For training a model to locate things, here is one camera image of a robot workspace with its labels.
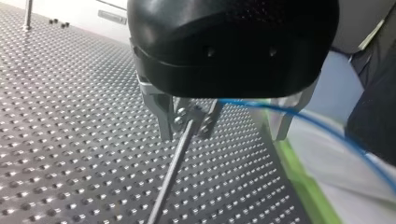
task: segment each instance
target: metal rod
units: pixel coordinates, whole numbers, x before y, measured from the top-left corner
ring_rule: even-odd
[[[169,166],[169,170],[166,173],[165,180],[163,181],[163,187],[161,188],[157,200],[155,201],[154,207],[152,208],[151,214],[149,215],[148,224],[158,224],[158,222],[160,221],[166,199],[168,198],[168,195],[175,184],[177,172],[180,169],[181,163],[184,159],[184,155],[189,148],[191,139],[194,137],[197,125],[197,121],[193,119],[190,120],[187,124],[186,131],[180,138],[180,142],[177,145],[174,158],[172,159],[172,163]]]
[[[32,7],[33,0],[26,0],[25,20],[24,25],[22,26],[24,31],[29,31],[32,29],[32,26],[30,26],[30,23],[32,21]]]

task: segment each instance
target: blue tube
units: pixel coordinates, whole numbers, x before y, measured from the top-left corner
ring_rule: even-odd
[[[393,191],[393,194],[396,196],[396,182],[393,180],[393,178],[381,167],[377,166],[374,162],[371,161],[371,159],[367,156],[367,154],[361,150],[358,144],[356,144],[353,140],[350,138],[347,138],[343,134],[337,132],[336,130],[332,129],[328,125],[322,123],[321,121],[317,119],[313,119],[303,113],[299,113],[299,111],[294,110],[292,108],[287,108],[287,107],[281,107],[277,105],[270,105],[267,103],[263,102],[253,102],[253,101],[239,101],[239,100],[232,100],[232,99],[220,99],[220,102],[224,104],[230,104],[230,105],[241,105],[241,106],[246,106],[246,107],[253,107],[253,108],[267,108],[271,109],[277,112],[281,113],[287,113],[288,115],[295,116],[297,118],[303,119],[320,129],[330,133],[333,135],[335,138],[341,140],[342,142],[345,142],[348,145],[349,150],[351,150],[353,153],[358,155],[372,170],[375,174],[380,176],[391,188]]]

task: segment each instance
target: green strip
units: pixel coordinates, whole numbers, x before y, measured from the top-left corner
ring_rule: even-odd
[[[268,114],[264,112],[269,129]],[[341,224],[342,221],[332,208],[317,182],[308,176],[288,140],[275,143],[276,152],[285,173],[294,186],[306,213],[314,224]]]

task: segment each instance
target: gray metal panel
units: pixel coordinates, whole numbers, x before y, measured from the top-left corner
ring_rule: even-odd
[[[359,45],[385,19],[396,0],[339,0],[340,21],[332,43],[344,53],[360,51]]]
[[[144,223],[180,136],[161,141],[130,47],[22,21],[0,5],[0,223]],[[161,223],[309,223],[245,108],[182,167]]]

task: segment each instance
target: white wall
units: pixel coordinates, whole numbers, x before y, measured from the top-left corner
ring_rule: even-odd
[[[127,0],[105,0],[113,5],[126,8]],[[25,8],[25,0],[0,0],[14,7]],[[33,12],[48,18],[68,21],[70,25],[103,35],[129,45],[127,25],[108,21],[98,17],[102,9],[122,17],[126,11],[111,7],[95,0],[34,0]]]

